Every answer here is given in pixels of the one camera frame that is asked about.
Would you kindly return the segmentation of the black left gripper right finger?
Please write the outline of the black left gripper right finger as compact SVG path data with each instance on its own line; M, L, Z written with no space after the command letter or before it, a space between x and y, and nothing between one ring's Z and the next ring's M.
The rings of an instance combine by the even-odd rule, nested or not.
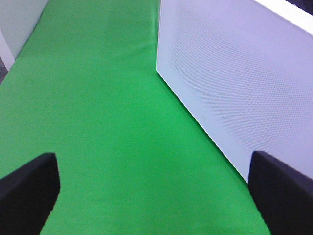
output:
M272 235L313 233L311 178L264 151L254 151L248 190Z

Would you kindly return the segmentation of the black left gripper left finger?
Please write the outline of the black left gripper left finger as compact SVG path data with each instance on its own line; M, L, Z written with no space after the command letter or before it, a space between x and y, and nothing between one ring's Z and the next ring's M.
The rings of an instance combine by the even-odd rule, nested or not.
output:
M0 180L0 233L38 235L60 192L55 153L43 153Z

